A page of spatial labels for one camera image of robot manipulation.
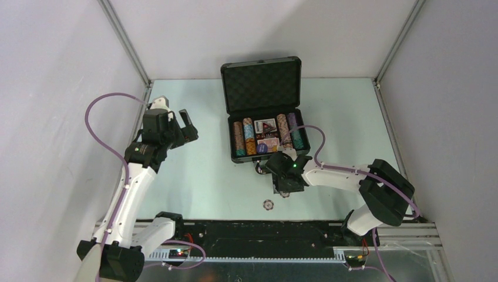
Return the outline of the red playing card deck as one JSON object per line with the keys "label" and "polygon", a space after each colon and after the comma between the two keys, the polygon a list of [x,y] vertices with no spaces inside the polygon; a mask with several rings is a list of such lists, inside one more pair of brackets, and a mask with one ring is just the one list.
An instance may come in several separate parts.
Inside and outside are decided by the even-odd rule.
{"label": "red playing card deck", "polygon": [[257,144],[259,143],[265,143],[268,146],[267,153],[272,153],[278,150],[278,145],[280,144],[280,140],[277,137],[272,137],[272,138],[257,140]]}

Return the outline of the blue playing card deck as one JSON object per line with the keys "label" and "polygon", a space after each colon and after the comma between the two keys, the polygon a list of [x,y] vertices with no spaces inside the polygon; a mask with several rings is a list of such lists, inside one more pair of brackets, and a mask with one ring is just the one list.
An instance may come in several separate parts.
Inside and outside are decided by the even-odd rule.
{"label": "blue playing card deck", "polygon": [[254,129],[256,134],[266,134],[277,131],[275,119],[261,119],[254,121]]}

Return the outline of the black poker set case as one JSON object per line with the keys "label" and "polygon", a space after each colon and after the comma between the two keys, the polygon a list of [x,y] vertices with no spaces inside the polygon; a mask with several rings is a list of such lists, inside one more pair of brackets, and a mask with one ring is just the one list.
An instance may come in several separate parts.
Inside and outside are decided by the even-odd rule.
{"label": "black poker set case", "polygon": [[252,121],[276,119],[293,113],[303,125],[299,110],[301,98],[301,59],[288,56],[249,62],[225,63],[221,81],[228,114],[231,161],[236,164],[267,160],[271,152],[239,155],[235,145],[234,123],[245,118]]}

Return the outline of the blue small blind button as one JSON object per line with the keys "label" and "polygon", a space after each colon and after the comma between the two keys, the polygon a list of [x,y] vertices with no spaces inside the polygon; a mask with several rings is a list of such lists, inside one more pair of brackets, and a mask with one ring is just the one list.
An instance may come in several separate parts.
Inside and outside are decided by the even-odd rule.
{"label": "blue small blind button", "polygon": [[266,154],[268,152],[268,146],[265,143],[259,143],[256,146],[256,152],[258,154]]}

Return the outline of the black triangular all-in marker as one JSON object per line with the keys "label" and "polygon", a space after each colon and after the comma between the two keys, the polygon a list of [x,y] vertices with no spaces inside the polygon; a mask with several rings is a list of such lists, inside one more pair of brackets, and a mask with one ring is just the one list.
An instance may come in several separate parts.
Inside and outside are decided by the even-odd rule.
{"label": "black triangular all-in marker", "polygon": [[275,131],[275,126],[272,123],[261,122],[260,129],[261,133],[269,133]]}

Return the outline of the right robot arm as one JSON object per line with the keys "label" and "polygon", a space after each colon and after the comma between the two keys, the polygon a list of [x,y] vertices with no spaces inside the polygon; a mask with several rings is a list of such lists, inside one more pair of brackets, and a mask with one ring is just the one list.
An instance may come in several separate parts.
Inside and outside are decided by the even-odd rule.
{"label": "right robot arm", "polygon": [[279,192],[326,186],[360,195],[364,204],[349,212],[342,227],[344,233],[357,237],[383,224],[400,226],[413,202],[414,187],[382,159],[359,167],[343,167],[285,150],[272,154],[264,167],[277,180]]}

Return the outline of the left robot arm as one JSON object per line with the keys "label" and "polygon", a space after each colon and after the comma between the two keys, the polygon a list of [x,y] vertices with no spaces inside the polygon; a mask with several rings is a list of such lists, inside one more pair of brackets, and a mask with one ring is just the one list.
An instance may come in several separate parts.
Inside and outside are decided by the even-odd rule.
{"label": "left robot arm", "polygon": [[134,233],[137,214],[156,178],[168,150],[198,139],[198,130],[185,109],[179,111],[184,122],[166,109],[149,109],[143,127],[125,151],[123,176],[102,224],[90,240],[80,241],[77,255],[83,262],[98,260],[91,278],[137,281],[145,259],[161,244],[184,234],[183,216],[162,211],[143,231]]}

